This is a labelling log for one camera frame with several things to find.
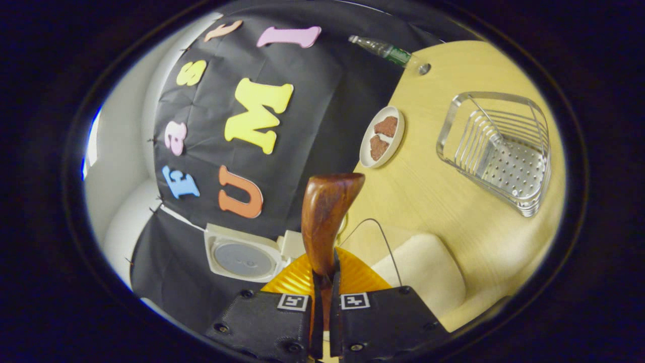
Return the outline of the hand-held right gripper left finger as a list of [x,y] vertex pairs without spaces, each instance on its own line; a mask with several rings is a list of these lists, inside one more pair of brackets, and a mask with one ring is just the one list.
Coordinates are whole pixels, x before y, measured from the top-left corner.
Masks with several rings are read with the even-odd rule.
[[319,283],[308,257],[302,255],[265,287],[239,291],[206,335],[260,361],[319,360],[324,355]]

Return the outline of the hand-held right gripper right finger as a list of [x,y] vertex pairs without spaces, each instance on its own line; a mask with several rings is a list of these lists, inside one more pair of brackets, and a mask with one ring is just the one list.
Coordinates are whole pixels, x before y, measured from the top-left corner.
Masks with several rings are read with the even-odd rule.
[[330,355],[385,362],[434,349],[449,333],[410,286],[392,287],[352,253],[336,248]]

